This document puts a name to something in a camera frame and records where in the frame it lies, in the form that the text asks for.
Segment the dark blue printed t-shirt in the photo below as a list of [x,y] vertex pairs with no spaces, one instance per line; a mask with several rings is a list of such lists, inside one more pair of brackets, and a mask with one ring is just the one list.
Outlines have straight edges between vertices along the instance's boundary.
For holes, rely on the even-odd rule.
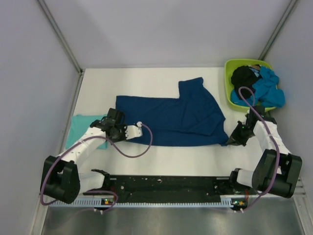
[[180,81],[179,98],[152,98],[119,95],[115,107],[125,122],[141,121],[148,126],[132,142],[154,146],[193,147],[225,145],[225,117],[203,78]]

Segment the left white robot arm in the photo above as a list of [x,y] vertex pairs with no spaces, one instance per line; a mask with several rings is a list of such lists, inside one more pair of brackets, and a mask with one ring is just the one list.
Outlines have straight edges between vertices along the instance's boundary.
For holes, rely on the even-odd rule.
[[100,194],[110,191],[111,183],[105,179],[105,171],[94,169],[80,173],[79,169],[91,153],[106,141],[119,142],[126,139],[124,119],[122,111],[110,108],[105,117],[86,126],[84,134],[71,147],[58,157],[46,158],[40,188],[43,205],[48,205],[44,202],[44,195],[70,204],[79,194],[92,189]]

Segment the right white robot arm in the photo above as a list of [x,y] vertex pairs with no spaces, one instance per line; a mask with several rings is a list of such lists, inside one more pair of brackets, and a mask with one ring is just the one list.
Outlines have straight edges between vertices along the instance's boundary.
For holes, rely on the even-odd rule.
[[263,106],[249,109],[245,122],[238,122],[226,145],[245,146],[252,137],[257,138],[262,156],[253,171],[236,168],[231,172],[229,190],[238,194],[245,188],[252,188],[284,198],[292,197],[302,159],[286,148],[277,131],[276,120],[266,115]]

